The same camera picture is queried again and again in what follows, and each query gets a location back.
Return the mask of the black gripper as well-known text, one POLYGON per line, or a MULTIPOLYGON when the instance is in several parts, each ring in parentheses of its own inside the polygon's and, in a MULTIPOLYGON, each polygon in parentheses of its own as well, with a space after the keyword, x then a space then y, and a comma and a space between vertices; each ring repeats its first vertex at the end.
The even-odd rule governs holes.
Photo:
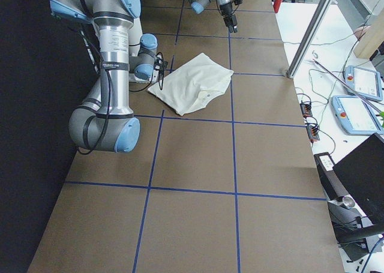
POLYGON ((229 31, 233 33, 238 32, 238 23, 236 16, 233 12, 232 3, 228 2, 226 4, 220 5, 220 12, 224 20, 224 24, 226 27, 229 27, 229 31))

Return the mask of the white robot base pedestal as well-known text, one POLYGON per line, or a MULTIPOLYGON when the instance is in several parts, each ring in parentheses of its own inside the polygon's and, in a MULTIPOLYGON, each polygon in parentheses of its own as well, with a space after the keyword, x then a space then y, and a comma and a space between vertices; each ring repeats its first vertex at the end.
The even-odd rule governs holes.
POLYGON ((154 83, 158 40, 153 34, 144 34, 139 18, 134 19, 133 27, 128 32, 129 81, 154 83))

